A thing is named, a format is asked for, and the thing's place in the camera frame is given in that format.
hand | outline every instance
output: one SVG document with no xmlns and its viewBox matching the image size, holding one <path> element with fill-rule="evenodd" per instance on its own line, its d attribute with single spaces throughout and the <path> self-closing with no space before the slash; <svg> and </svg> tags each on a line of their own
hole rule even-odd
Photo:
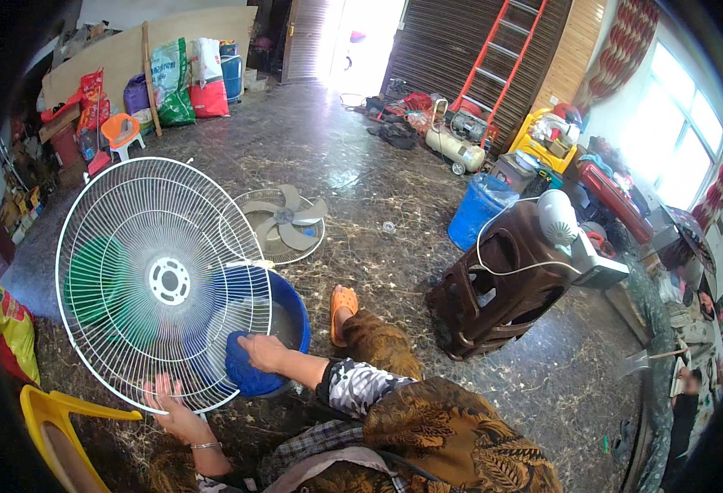
<svg viewBox="0 0 723 493">
<path fill-rule="evenodd" d="M 182 397 L 170 397 L 169 375 L 163 373 L 156 376 L 156 391 L 153 393 L 153 384 L 145 382 L 145 401 L 153 409 L 167 411 L 169 414 L 154 414 L 153 418 L 164 431 L 177 436 L 183 443 L 204 444 L 217 442 L 216 436 L 210 426 L 201 420 L 191 409 L 183 405 Z M 175 382 L 174 393 L 183 394 L 183 382 Z"/>
<path fill-rule="evenodd" d="M 249 364 L 266 373 L 280 373 L 289 350 L 275 335 L 249 334 L 238 338 L 238 346 L 249 353 Z"/>
</svg>

orange ladder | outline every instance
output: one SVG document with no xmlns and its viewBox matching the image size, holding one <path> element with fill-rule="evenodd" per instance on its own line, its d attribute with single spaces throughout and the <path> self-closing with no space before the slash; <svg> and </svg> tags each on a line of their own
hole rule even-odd
<svg viewBox="0 0 723 493">
<path fill-rule="evenodd" d="M 465 85 L 463 85 L 462 90 L 460 91 L 460 95 L 457 97 L 457 99 L 455 99 L 455 102 L 453 104 L 451 104 L 451 106 L 449 106 L 450 111 L 459 110 L 461 102 L 465 99 L 466 101 L 479 106 L 481 109 L 483 109 L 485 111 L 489 111 L 490 116 L 487 117 L 487 124 L 490 125 L 493 122 L 493 117 L 495 115 L 495 112 L 498 111 L 499 106 L 501 106 L 501 102 L 504 101 L 504 96 L 506 95 L 506 91 L 509 89 L 510 84 L 512 84 L 514 75 L 517 72 L 517 67 L 519 67 L 520 62 L 523 61 L 523 55 L 525 55 L 525 50 L 529 47 L 529 43 L 531 43 L 531 38 L 532 38 L 532 36 L 534 36 L 534 29 L 536 29 L 536 23 L 539 22 L 540 17 L 542 17 L 542 12 L 545 10 L 546 3 L 547 3 L 547 0 L 542 0 L 542 4 L 540 5 L 540 8 L 535 9 L 534 7 L 525 5 L 524 3 L 521 3 L 521 2 L 516 2 L 515 0 L 504 0 L 504 4 L 501 6 L 501 10 L 499 11 L 499 14 L 495 17 L 495 22 L 493 23 L 493 27 L 490 29 L 490 33 L 487 35 L 487 39 L 485 39 L 485 44 L 482 45 L 482 51 L 480 51 L 479 56 L 476 57 L 474 66 L 471 69 L 470 74 L 468 74 L 468 78 L 465 80 Z M 525 12 L 528 12 L 528 13 L 534 15 L 534 23 L 531 25 L 530 30 L 523 28 L 519 25 L 516 25 L 512 22 L 504 20 L 504 16 L 506 15 L 506 11 L 508 10 L 510 5 L 514 8 L 524 10 Z M 493 43 L 495 33 L 498 32 L 499 26 L 502 26 L 502 25 L 505 28 L 513 30 L 514 32 L 519 32 L 521 34 L 526 35 L 525 41 L 523 43 L 523 47 L 521 48 L 519 54 L 515 53 L 512 50 L 506 49 L 504 46 Z M 487 55 L 488 48 L 493 49 L 497 53 L 504 54 L 510 58 L 515 59 L 515 63 L 512 68 L 512 71 L 510 72 L 509 76 L 506 79 L 504 79 L 501 76 L 497 76 L 481 67 L 482 63 L 485 61 L 485 56 Z M 479 101 L 476 101 L 474 98 L 468 96 L 468 90 L 471 88 L 471 84 L 473 84 L 474 76 L 476 74 L 480 74 L 484 77 L 487 77 L 491 81 L 497 82 L 504 86 L 504 88 L 501 90 L 501 93 L 499 94 L 499 98 L 495 101 L 495 104 L 493 106 L 488 106 L 488 105 L 483 104 Z"/>
</svg>

bamboo pole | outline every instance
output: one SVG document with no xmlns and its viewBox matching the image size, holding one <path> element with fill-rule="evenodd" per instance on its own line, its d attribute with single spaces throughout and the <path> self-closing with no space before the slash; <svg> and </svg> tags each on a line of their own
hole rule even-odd
<svg viewBox="0 0 723 493">
<path fill-rule="evenodd" d="M 142 23 L 142 58 L 145 68 L 145 84 L 148 86 L 148 100 L 150 101 L 150 114 L 156 126 L 156 135 L 162 136 L 162 126 L 159 123 L 159 111 L 156 110 L 156 98 L 153 95 L 153 76 L 150 74 L 150 43 L 148 42 L 148 22 Z"/>
</svg>

bracelet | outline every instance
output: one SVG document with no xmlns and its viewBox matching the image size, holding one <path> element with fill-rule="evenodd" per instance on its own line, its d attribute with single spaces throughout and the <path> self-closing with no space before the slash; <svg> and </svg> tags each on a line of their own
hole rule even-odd
<svg viewBox="0 0 723 493">
<path fill-rule="evenodd" d="M 192 450 L 194 449 L 209 449 L 212 447 L 218 447 L 222 448 L 221 442 L 211 442 L 211 443 L 203 443 L 202 445 L 192 445 Z"/>
</svg>

curtain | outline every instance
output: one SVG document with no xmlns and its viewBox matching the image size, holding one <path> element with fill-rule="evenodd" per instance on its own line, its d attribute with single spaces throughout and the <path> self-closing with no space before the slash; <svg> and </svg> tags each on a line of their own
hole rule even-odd
<svg viewBox="0 0 723 493">
<path fill-rule="evenodd" d="M 693 217 L 706 234 L 721 216 L 723 210 L 723 163 L 717 172 L 717 179 L 709 186 L 702 201 L 693 208 Z"/>
<path fill-rule="evenodd" d="M 652 0 L 620 0 L 608 38 L 575 93 L 573 106 L 581 116 L 635 74 L 652 44 L 659 17 L 660 7 Z"/>
</svg>

